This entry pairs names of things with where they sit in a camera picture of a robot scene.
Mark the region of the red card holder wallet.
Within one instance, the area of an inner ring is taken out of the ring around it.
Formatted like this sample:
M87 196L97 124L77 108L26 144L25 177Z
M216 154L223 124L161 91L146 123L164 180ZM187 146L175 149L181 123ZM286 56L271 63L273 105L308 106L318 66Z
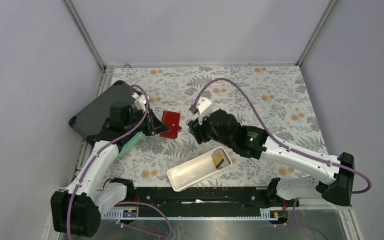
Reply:
M180 126L181 113L164 110L162 114L162 122L169 127L169 131L161 133L159 136L167 139L176 139L182 130Z

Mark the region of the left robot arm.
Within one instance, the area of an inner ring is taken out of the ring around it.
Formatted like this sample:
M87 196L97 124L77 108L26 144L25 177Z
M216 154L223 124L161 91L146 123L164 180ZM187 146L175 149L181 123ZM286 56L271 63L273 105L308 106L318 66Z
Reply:
M170 130L148 105L134 108L125 102L114 102L80 173L64 191L56 191L51 196L54 230L91 238L102 216L112 207L119 202L124 206L135 204L137 197L132 180L114 178L103 190L99 190L100 182L118 155L137 143L138 133L153 136Z

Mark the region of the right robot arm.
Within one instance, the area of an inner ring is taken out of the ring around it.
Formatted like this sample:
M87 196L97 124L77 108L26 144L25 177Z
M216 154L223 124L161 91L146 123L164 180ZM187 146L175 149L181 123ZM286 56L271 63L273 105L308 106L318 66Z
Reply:
M242 125L224 110L187 123L198 144L211 140L230 148L244 158L277 162L306 173L305 177L273 178L267 188L267 201L273 206L285 200L321 197L338 206L351 204L354 183L354 156L343 152L327 155L300 146L277 143L266 130Z

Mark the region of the gold credit card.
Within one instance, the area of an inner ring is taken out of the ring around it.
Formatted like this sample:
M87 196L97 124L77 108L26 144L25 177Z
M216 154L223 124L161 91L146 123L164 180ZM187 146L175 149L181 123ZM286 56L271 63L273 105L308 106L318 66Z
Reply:
M223 152L220 152L220 151L214 152L211 155L211 157L212 157L213 164L217 170L224 169L230 166L231 164Z

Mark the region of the mint green tube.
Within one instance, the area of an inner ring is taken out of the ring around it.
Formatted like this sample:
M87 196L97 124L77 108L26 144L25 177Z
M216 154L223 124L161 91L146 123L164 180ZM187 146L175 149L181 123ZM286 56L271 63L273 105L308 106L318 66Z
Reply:
M126 142L126 144L123 145L121 150L119 151L119 154L116 156L114 161L120 160L126 153L128 153L139 141L141 141L145 135L142 132L136 133L130 140Z

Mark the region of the white plastic tray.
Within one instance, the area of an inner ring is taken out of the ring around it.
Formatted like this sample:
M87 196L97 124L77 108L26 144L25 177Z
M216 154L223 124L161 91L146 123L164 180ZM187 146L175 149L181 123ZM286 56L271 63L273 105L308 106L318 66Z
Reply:
M230 166L223 169L216 169L212 154L214 152L223 152L230 161ZM167 170L166 174L175 192L182 192L200 181L203 181L221 171L229 169L233 162L224 147L216 147L206 153L203 153L191 160Z

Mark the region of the black hard case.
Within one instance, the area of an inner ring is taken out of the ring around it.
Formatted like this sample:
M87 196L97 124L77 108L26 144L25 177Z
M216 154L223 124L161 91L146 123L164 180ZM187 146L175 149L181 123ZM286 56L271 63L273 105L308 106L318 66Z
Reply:
M110 116L112 104L114 102L123 102L134 106L135 98L132 97L133 93L142 94L126 82L118 80L74 115L68 124L86 142L93 146L96 142L95 136L101 131L105 119Z

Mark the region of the floral table mat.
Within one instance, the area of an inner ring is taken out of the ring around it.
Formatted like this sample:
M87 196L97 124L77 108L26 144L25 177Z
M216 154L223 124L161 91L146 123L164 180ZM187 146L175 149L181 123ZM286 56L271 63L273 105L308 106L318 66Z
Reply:
M101 183L123 178L136 187L168 187L167 170L218 147L215 141L198 144L189 132L187 123L194 119L189 109L198 93L243 125L266 125L289 144L328 152L297 66L117 68L111 80L141 86L158 117L163 111L181 113L182 130L176 139L143 138L110 165Z

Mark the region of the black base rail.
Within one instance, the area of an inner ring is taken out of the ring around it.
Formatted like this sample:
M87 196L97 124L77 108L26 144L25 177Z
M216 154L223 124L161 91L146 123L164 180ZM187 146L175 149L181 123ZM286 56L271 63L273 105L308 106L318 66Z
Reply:
M122 203L102 215L103 220L271 220L269 211L341 210L322 198L298 201L269 197L265 187L134 187Z

